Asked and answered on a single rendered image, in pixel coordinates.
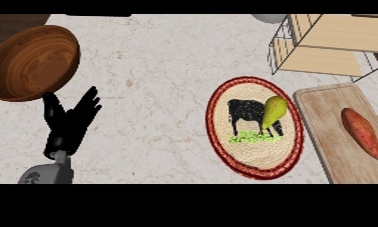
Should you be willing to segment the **dark brown wooden panel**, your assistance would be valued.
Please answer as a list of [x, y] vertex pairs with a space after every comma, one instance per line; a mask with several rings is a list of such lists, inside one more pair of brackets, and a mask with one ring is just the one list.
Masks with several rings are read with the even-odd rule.
[[49, 14], [0, 14], [0, 44], [21, 31], [46, 24]]

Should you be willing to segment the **orange sweet potato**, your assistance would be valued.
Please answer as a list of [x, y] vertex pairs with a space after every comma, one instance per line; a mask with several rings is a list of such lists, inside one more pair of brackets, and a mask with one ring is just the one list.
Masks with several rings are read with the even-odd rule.
[[378, 160], [378, 137], [371, 122], [352, 108], [342, 110], [342, 121], [359, 146]]

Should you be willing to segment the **brown wooden bowl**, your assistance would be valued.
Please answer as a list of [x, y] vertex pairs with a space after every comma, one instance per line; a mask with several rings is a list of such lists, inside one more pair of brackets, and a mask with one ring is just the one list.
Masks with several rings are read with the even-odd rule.
[[80, 44], [57, 25], [21, 31], [0, 45], [0, 100], [26, 102], [57, 92], [80, 64]]

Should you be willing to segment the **pale wooden cutting board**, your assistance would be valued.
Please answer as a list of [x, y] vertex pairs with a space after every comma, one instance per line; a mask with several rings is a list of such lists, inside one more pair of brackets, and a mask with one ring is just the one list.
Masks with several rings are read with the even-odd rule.
[[378, 184], [378, 160], [364, 151], [342, 121], [342, 111], [351, 108], [378, 133], [378, 115], [359, 87], [343, 83], [305, 88], [296, 91], [294, 100], [330, 182]]

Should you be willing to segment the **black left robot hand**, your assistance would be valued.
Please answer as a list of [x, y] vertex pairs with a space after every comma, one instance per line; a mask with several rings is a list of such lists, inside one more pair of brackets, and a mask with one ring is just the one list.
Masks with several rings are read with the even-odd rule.
[[45, 120], [51, 128], [45, 156], [54, 159], [58, 151], [66, 151], [70, 156], [77, 152], [88, 128], [102, 108], [99, 105], [98, 89], [91, 87], [76, 107], [64, 109], [61, 101], [54, 92], [43, 95]]

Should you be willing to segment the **round woven cow placemat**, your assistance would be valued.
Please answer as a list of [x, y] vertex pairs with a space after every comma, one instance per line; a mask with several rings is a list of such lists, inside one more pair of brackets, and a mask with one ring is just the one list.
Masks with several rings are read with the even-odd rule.
[[[265, 114], [271, 97], [287, 101], [287, 113], [277, 125], [260, 129], [253, 105]], [[305, 147], [305, 125], [297, 106], [284, 90], [268, 80], [243, 76], [216, 89], [206, 112], [213, 149], [229, 168], [249, 178], [272, 180], [294, 168]]]

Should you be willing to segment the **yellow-green squash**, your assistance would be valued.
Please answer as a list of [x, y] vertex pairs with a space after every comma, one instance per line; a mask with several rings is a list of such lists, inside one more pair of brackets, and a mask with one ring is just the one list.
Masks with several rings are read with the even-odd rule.
[[274, 123], [286, 116], [286, 114], [287, 100], [280, 96], [271, 97], [265, 104], [262, 128], [268, 129], [274, 125]]

